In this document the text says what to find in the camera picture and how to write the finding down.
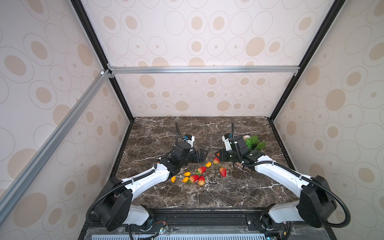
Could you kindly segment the green fake grape bunch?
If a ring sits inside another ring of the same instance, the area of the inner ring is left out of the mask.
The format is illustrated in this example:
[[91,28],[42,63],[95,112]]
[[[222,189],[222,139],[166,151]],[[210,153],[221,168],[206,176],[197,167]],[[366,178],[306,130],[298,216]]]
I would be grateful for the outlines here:
[[250,151],[253,151],[253,150],[261,151],[267,145],[266,142],[260,141],[257,135],[254,135],[250,138],[245,139],[245,143]]

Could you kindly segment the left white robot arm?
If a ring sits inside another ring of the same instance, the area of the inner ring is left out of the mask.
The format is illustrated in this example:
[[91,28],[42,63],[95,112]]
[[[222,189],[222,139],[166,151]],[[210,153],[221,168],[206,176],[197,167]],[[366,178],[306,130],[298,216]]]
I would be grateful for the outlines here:
[[194,141],[194,136],[182,136],[176,128],[173,148],[159,157],[152,168],[130,178],[120,180],[112,177],[106,182],[87,210],[86,220],[102,224],[109,232],[123,225],[149,230],[153,225],[153,214],[143,206],[132,205],[132,201],[153,186],[170,180],[188,164],[203,163],[208,151],[196,150]]

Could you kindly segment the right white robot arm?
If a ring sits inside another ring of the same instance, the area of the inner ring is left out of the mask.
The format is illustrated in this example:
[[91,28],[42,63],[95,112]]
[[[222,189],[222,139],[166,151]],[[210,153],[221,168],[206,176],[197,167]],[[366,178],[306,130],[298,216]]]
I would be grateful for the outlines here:
[[350,224],[351,213],[347,205],[331,191],[325,178],[304,175],[274,161],[252,143],[251,138],[236,135],[234,123],[231,123],[231,132],[222,140],[225,148],[216,153],[219,161],[263,174],[299,198],[295,202],[269,205],[259,220],[265,230],[270,231],[277,224],[286,222],[305,222],[315,228],[344,228]]

